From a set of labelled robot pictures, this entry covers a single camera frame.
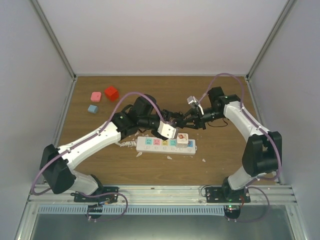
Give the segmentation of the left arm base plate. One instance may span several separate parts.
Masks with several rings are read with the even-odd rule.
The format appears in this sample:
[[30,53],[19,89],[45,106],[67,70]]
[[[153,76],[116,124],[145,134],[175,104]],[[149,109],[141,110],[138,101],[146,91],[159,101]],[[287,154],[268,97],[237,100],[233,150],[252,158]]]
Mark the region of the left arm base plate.
[[102,189],[97,189],[93,194],[84,196],[79,192],[71,193],[73,201],[76,203],[116,203],[118,201],[117,186],[104,186]]

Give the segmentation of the white cartoon cube adapter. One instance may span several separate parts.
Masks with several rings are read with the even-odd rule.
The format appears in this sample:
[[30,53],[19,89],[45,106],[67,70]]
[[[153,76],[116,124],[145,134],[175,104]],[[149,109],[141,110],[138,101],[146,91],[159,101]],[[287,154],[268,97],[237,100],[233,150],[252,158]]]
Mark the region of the white cartoon cube adapter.
[[189,144],[189,135],[187,133],[178,133],[176,137],[177,148],[187,148]]

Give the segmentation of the light blue plug adapter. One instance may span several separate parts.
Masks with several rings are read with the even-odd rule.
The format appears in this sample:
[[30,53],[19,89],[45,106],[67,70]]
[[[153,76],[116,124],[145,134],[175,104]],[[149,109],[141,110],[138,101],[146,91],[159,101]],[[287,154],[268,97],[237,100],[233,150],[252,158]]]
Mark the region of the light blue plug adapter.
[[92,104],[87,109],[87,111],[92,114],[96,114],[98,110],[99,110],[98,106],[92,105]]

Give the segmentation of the white power strip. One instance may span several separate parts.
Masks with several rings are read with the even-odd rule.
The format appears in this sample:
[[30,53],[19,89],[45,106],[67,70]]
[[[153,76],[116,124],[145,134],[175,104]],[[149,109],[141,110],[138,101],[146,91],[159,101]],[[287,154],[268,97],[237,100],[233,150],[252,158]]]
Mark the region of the white power strip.
[[162,140],[156,137],[139,136],[136,142],[138,153],[158,153],[193,156],[196,154],[197,146],[194,139],[188,141],[187,147],[177,147],[176,139]]

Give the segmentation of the black plug adapter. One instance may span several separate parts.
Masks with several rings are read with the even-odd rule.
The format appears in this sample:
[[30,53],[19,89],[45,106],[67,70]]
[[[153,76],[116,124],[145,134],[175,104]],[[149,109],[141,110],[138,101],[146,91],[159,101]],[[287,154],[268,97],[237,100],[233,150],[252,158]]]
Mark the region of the black plug adapter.
[[163,119],[171,125],[177,125],[186,118],[182,112],[172,112],[166,109],[163,109],[161,114]]

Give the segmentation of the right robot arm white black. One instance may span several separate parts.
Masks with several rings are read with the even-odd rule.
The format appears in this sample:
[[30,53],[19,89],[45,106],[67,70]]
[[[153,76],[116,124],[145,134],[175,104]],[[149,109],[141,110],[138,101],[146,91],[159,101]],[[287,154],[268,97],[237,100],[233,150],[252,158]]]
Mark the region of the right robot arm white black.
[[187,102],[190,110],[185,114],[182,126],[205,129],[206,124],[219,119],[228,119],[243,136],[246,145],[242,155],[242,166],[223,180],[221,196],[228,203],[234,202],[245,187],[264,178],[266,174],[278,172],[282,167],[282,136],[261,125],[245,108],[236,94],[226,95],[221,87],[207,92],[211,106],[203,108],[196,97]]

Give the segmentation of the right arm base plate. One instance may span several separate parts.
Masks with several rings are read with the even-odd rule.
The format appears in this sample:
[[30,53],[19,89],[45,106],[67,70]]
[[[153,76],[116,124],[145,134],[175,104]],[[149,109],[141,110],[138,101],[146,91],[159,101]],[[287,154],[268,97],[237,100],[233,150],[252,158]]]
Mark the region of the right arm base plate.
[[207,203],[250,203],[251,198],[247,189],[231,190],[222,186],[206,186],[204,188]]

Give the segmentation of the red cube socket adapter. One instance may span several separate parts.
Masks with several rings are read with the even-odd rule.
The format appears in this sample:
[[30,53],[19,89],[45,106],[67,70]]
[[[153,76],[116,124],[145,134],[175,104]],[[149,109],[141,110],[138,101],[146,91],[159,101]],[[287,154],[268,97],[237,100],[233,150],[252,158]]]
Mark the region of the red cube socket adapter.
[[104,94],[111,102],[114,102],[119,98],[119,91],[114,86],[107,87],[104,90]]

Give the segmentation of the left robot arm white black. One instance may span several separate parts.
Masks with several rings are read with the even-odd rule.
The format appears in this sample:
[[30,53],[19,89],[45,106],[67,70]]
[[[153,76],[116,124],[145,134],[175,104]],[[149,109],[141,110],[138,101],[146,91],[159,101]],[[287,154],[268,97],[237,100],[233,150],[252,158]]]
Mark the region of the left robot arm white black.
[[142,129],[150,130],[161,140],[176,140],[179,129],[186,124],[182,114],[160,110],[152,96],[143,94],[122,111],[114,110],[109,120],[87,135],[60,147],[46,146],[40,173],[54,194],[73,190],[85,194],[92,202],[98,202],[103,197],[103,185],[94,175],[77,172],[75,169],[80,163]]

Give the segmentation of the pink plug adapter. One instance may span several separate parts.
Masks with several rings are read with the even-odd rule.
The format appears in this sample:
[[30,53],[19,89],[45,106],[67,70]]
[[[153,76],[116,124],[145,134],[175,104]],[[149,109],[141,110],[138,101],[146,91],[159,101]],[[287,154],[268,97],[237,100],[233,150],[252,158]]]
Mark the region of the pink plug adapter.
[[94,103],[98,103],[101,101],[102,93],[99,91],[94,91],[91,93],[90,100]]

